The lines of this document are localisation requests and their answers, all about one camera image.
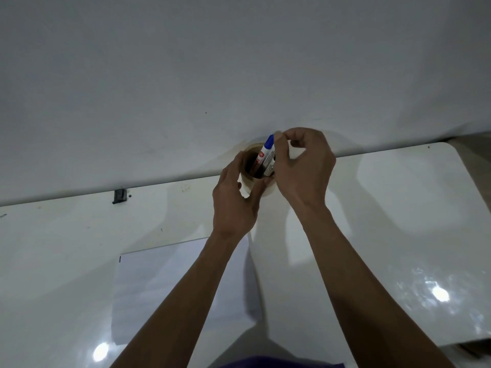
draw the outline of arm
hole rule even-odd
[[[113,363],[112,368],[186,367],[218,284],[235,247],[254,226],[269,179],[244,199],[237,179],[242,153],[221,173],[213,190],[213,232],[197,260]]]
[[[287,139],[305,152],[291,160]],[[325,205],[336,159],[324,135],[295,128],[276,133],[275,177],[300,220],[339,324],[360,368],[453,367],[392,299],[351,247]]]

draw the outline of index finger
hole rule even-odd
[[[239,174],[241,173],[241,165],[243,159],[243,151],[240,151],[232,162],[228,165],[227,176],[225,180],[231,180],[232,182],[237,182],[239,179]]]
[[[301,147],[309,148],[316,142],[327,144],[326,137],[321,131],[311,128],[291,128],[283,132],[291,141],[298,141]]]

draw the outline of black clip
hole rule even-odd
[[[118,204],[126,201],[126,188],[120,188],[114,190],[114,201],[113,204]]]

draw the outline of paper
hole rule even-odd
[[[194,263],[207,238],[121,255],[114,281],[111,331],[116,345],[130,342]],[[203,330],[262,318],[247,235],[239,242],[218,285]]]

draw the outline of hand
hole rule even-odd
[[[243,152],[239,152],[235,159],[220,174],[217,186],[213,189],[213,231],[224,237],[236,239],[237,243],[247,234],[256,223],[259,201],[271,181],[263,178],[254,184],[247,199],[242,197],[237,182],[242,165]]]
[[[288,139],[293,147],[306,148],[290,159]],[[292,128],[274,134],[276,160],[274,176],[278,188],[291,206],[325,206],[326,190],[336,157],[322,132],[309,128]]]

